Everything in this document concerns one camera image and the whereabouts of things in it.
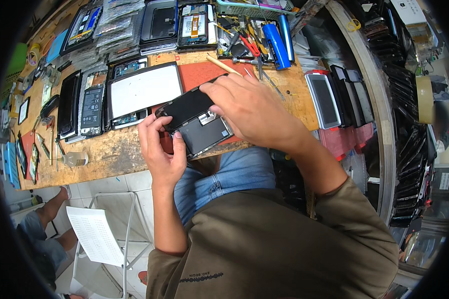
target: left hand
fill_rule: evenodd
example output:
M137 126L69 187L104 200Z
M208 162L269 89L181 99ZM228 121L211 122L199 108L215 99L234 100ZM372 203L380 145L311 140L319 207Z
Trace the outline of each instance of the left hand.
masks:
M171 122L173 117L156 118L153 113L138 124L141 154L148 165L153 179L152 187L173 191L176 183L186 169L186 146L179 132L173 136L174 154L163 151L160 144L159 132L164 132L163 125Z

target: person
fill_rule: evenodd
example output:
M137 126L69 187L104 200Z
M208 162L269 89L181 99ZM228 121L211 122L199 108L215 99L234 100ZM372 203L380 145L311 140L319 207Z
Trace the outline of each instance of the person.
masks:
M68 186L60 186L59 193L43 207L29 212L17 226L17 233L25 252L42 274L45 282L55 290L55 273L60 264L68 259L66 251L77 244L78 238L73 228L54 239L45 234L48 222L55 219L65 200L70 198Z
M268 87L235 74L200 90L234 134L256 147L222 154L204 177L160 146L171 117L138 125L152 176L155 249L147 298L380 298L398 247L387 226L334 157ZM267 148L288 153L317 194L313 220L286 206Z

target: wooden workbench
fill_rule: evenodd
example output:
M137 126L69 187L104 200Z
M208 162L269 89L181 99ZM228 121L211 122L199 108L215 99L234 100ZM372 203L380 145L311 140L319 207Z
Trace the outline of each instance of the wooden workbench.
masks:
M43 30L49 32L50 27L51 26L44 27ZM40 36L40 33L36 34L36 38L39 38ZM170 61L176 61L178 65L205 62L207 61L206 56L208 53L213 57L216 57L215 52L194 52L185 54L169 52L151 55L148 57L148 65L154 66ZM21 76L27 76L31 70L32 68L27 65ZM59 84L52 89L52 95L60 93L62 80L74 71L75 68L72 64L72 66L62 72ZM287 70L267 70L266 72L270 77L276 79L279 90L284 94L285 101L282 103L285 108L292 115L298 117L308 129L311 131L317 130L318 123L316 112L299 62L296 62L296 65L293 65ZM15 134L17 134L18 131L24 134L32 129L36 117L39 115L42 108L42 91L43 83L41 80L37 80L25 94L25 97L30 97L28 117L21 125L15 124L13 127L13 132ZM270 89L270 92L276 94L276 91L273 89ZM55 109L51 115L56 117L57 109ZM49 144L50 129L46 131L44 126L37 125L36 132L42 135L45 139L45 144L50 152L53 152L53 159L55 159L54 146L51 147ZM54 134L56 135L56 123L54 124ZM62 163L58 163L58 172L55 165L56 161L53 161L53 164L49 165L48 160L46 159L46 156L36 139L35 143L38 147L41 159L37 170L38 180L36 185L34 185L31 180L24 180L22 174L20 173L19 178L21 189L35 189L66 185L111 176L119 176L148 169L141 155L138 130L136 126L123 128L117 131L109 131L101 136L96 136L94 138L82 140L69 145L65 144L64 141L61 141L61 146L65 152L87 152L89 162L85 166L73 168L69 168ZM203 153L198 158L217 155L250 146L252 145L246 141L237 141L226 145L218 145Z

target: masking tape roll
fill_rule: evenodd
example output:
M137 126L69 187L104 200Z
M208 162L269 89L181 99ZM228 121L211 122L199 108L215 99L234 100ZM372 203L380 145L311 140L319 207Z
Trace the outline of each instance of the masking tape roll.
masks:
M30 52L27 54L28 63L34 67L38 63L38 59L40 56L40 45L37 43L31 46Z

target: right hand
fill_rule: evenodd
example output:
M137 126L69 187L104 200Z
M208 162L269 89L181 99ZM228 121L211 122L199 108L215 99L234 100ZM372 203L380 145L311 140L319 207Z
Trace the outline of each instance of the right hand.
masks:
M256 78L229 74L204 83L200 90L215 103L210 111L223 116L239 138L288 153L303 146L304 124Z

